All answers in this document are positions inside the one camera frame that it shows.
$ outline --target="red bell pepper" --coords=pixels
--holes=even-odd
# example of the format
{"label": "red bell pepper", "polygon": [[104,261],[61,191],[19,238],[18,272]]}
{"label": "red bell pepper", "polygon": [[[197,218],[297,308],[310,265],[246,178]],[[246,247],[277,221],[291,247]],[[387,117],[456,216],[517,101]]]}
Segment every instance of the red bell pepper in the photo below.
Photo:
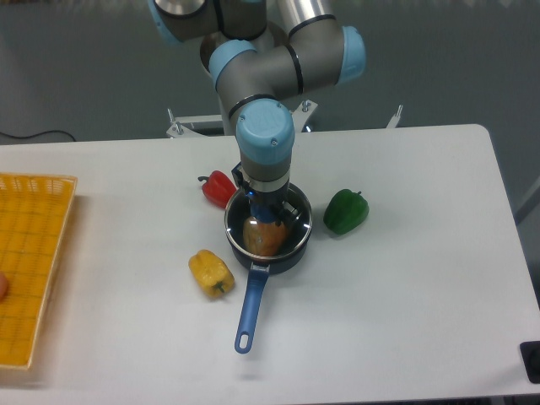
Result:
{"label": "red bell pepper", "polygon": [[212,172],[210,177],[201,176],[199,181],[206,181],[202,185],[202,193],[218,207],[225,208],[230,198],[236,192],[236,187],[227,175],[219,170]]}

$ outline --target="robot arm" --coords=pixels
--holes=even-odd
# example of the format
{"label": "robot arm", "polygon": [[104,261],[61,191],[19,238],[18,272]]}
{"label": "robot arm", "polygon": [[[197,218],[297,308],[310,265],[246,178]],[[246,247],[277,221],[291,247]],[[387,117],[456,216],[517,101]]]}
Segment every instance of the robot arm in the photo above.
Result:
{"label": "robot arm", "polygon": [[262,0],[154,1],[176,38],[221,31],[229,39],[213,52],[209,70],[240,148],[233,175],[253,216],[286,221],[294,125],[279,100],[358,77],[365,67],[358,31],[338,24],[328,0],[278,0],[289,43],[258,52],[248,40],[266,29]]}

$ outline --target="silver metal band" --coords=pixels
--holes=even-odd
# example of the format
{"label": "silver metal band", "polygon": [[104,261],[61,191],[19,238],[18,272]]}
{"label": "silver metal band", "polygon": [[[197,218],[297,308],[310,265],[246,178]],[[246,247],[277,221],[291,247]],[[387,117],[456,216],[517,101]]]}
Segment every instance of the silver metal band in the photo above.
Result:
{"label": "silver metal band", "polygon": [[244,176],[244,181],[249,185],[250,188],[252,188],[256,192],[275,192],[281,187],[285,186],[285,184],[287,184],[287,181],[289,181],[290,178],[290,169],[287,170],[287,173],[274,181],[255,180],[250,178],[243,169],[240,170],[242,171],[242,175]]}
{"label": "silver metal band", "polygon": [[290,32],[308,19],[332,14],[329,0],[278,0],[278,6],[285,32]]}
{"label": "silver metal band", "polygon": [[205,0],[155,0],[155,3],[166,13],[181,17],[195,13]]}

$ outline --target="handle hole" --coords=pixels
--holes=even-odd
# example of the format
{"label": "handle hole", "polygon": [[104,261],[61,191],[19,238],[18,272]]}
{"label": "handle hole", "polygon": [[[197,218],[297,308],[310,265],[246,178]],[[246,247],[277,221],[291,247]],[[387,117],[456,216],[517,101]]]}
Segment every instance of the handle hole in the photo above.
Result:
{"label": "handle hole", "polygon": [[242,333],[240,335],[240,348],[247,348],[247,344],[250,341],[250,335]]}

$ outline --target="yellow bell pepper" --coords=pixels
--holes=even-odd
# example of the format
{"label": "yellow bell pepper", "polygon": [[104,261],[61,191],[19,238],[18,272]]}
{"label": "yellow bell pepper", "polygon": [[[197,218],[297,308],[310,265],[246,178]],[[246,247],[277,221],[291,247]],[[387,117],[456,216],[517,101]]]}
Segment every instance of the yellow bell pepper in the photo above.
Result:
{"label": "yellow bell pepper", "polygon": [[217,298],[235,285],[235,277],[227,265],[211,251],[199,251],[188,264],[193,277],[209,297]]}

